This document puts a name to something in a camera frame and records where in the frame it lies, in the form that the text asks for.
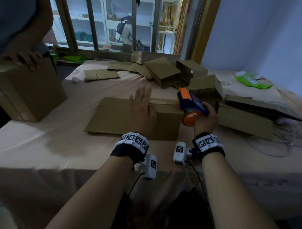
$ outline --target white cable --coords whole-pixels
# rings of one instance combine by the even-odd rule
[[[277,136],[281,140],[268,140],[268,139],[264,139],[264,138],[257,137],[257,136],[251,136],[251,137],[248,137],[247,141],[248,141],[248,143],[249,143],[250,146],[252,146],[254,149],[258,150],[259,152],[261,152],[261,153],[263,153],[265,155],[272,156],[272,157],[287,157],[287,156],[289,156],[291,154],[291,149],[293,147],[302,148],[302,146],[294,144],[294,141],[296,139],[301,139],[302,140],[302,136],[299,134],[299,129],[296,128],[296,127],[294,127],[294,126],[291,126],[290,124],[287,124],[287,125],[288,125],[288,127],[289,127],[290,130],[278,127],[280,130],[288,132],[287,134],[283,134],[283,136],[281,136],[281,137],[278,136],[278,135],[276,135],[276,134],[274,134],[275,136]],[[272,142],[277,142],[277,143],[285,143],[285,145],[286,145],[286,147],[288,149],[288,152],[287,152],[286,155],[281,155],[281,156],[271,155],[271,154],[265,153],[265,152],[257,149],[256,146],[251,143],[251,139],[253,139],[253,138],[261,138],[261,139],[264,139],[264,140],[267,140],[267,141],[272,141]]]

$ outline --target white controller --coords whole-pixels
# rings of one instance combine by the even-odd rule
[[[139,164],[141,165],[140,172],[145,173],[142,175],[144,180],[153,180],[156,178],[157,158],[155,155],[146,155],[145,160],[140,161]]]
[[[184,142],[176,143],[176,147],[174,150],[173,161],[175,161],[176,165],[184,166],[185,160],[187,160],[187,156],[192,156],[191,154],[192,148],[187,148],[187,144]]]

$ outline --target forearm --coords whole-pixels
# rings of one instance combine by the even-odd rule
[[[128,156],[110,156],[64,205],[46,229],[87,228],[85,222],[91,218],[98,220],[102,228],[111,228],[132,166],[133,162]]]
[[[202,167],[217,229],[278,228],[221,153],[206,155]]]
[[[15,39],[26,40],[33,47],[45,37],[52,25],[53,13],[50,0],[37,0],[37,13]]]

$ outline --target gray shirt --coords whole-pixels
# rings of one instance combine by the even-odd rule
[[[36,13],[36,7],[36,0],[0,0],[0,54],[32,19]],[[49,49],[40,41],[32,51],[44,54]]]

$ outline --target left hand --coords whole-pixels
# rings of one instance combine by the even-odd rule
[[[39,52],[32,52],[31,46],[26,38],[17,36],[7,45],[2,58],[10,58],[16,64],[23,65],[21,61],[26,63],[30,70],[34,71],[41,67],[43,56]]]
[[[130,96],[130,131],[148,138],[152,133],[157,115],[153,105],[149,104],[152,89],[138,88],[135,97]]]

